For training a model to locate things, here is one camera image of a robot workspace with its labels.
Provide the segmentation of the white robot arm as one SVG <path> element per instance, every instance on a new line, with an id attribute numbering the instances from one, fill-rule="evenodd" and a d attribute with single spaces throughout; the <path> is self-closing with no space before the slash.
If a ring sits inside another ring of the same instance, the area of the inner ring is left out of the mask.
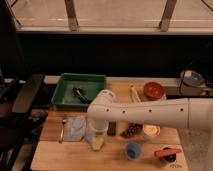
<path id="1" fill-rule="evenodd" d="M 213 99 L 179 98 L 138 103 L 118 103 L 110 90 L 102 90 L 87 109 L 95 131 L 102 131 L 109 122 L 123 121 L 173 128 L 209 131 L 211 138 L 204 171 L 213 171 Z"/>

